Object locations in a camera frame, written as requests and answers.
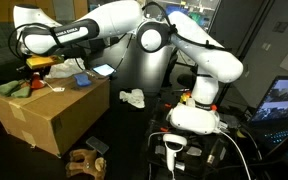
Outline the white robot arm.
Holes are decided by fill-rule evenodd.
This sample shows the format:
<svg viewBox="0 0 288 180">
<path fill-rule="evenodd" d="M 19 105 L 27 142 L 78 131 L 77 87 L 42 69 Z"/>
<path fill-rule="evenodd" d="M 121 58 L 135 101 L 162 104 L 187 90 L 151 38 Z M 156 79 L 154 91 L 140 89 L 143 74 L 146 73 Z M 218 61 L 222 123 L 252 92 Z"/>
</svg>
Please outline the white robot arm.
<svg viewBox="0 0 288 180">
<path fill-rule="evenodd" d="M 172 44 L 198 65 L 191 97 L 198 104 L 211 104 L 220 82 L 231 83 L 241 76 L 242 63 L 184 13 L 174 11 L 164 17 L 163 21 L 146 17 L 136 0 L 104 4 L 66 25 L 35 5 L 13 7 L 18 41 L 34 55 L 49 56 L 73 43 L 126 33 L 135 35 L 138 46 L 147 53 Z"/>
</svg>

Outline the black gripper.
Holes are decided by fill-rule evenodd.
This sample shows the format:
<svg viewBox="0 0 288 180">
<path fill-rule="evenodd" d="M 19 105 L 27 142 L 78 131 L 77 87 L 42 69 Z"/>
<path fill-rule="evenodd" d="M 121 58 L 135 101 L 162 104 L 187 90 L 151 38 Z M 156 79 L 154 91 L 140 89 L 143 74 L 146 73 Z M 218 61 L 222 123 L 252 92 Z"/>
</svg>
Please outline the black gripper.
<svg viewBox="0 0 288 180">
<path fill-rule="evenodd" d="M 31 69 L 27 67 L 27 75 L 25 76 L 26 79 L 31 79 L 34 74 L 38 74 L 40 79 L 43 80 L 46 75 L 49 74 L 51 67 L 42 67 L 37 69 Z"/>
</svg>

